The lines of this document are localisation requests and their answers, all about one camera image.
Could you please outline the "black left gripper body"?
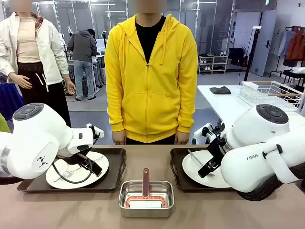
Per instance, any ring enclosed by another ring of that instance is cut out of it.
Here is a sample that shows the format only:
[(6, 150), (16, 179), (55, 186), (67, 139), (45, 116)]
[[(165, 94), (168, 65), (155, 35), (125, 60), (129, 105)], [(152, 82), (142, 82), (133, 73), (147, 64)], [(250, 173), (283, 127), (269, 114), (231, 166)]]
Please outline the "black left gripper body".
[(69, 165), (76, 165), (84, 163), (86, 160), (88, 160), (87, 154), (92, 150), (92, 148), (84, 149), (71, 157), (63, 157), (60, 155), (56, 156), (56, 159), (62, 159)]

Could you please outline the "person's left hand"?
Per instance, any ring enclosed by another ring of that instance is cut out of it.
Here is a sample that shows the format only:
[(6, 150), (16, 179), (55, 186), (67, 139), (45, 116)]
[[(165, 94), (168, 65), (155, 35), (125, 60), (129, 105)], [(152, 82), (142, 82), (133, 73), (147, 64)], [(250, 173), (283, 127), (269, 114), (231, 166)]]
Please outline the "person's left hand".
[(185, 145), (189, 142), (189, 133), (177, 131), (175, 134), (175, 145)]

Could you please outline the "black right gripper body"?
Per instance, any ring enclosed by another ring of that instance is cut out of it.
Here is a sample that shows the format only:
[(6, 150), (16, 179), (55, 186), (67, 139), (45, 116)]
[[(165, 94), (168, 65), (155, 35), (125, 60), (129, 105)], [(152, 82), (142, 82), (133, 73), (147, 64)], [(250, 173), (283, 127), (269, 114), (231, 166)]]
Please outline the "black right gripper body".
[(221, 163), (224, 157), (224, 152), (221, 150), (221, 146), (219, 145), (219, 141), (217, 139), (214, 139), (209, 143), (207, 150), (213, 156), (216, 163)]

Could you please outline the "person's right hand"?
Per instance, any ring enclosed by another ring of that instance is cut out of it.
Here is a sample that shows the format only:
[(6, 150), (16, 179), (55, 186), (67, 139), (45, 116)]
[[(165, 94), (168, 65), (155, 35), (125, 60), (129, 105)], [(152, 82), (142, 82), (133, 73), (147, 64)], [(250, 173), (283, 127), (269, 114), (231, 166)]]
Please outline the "person's right hand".
[(126, 132), (125, 130), (112, 132), (112, 140), (115, 145), (125, 145), (126, 144)]

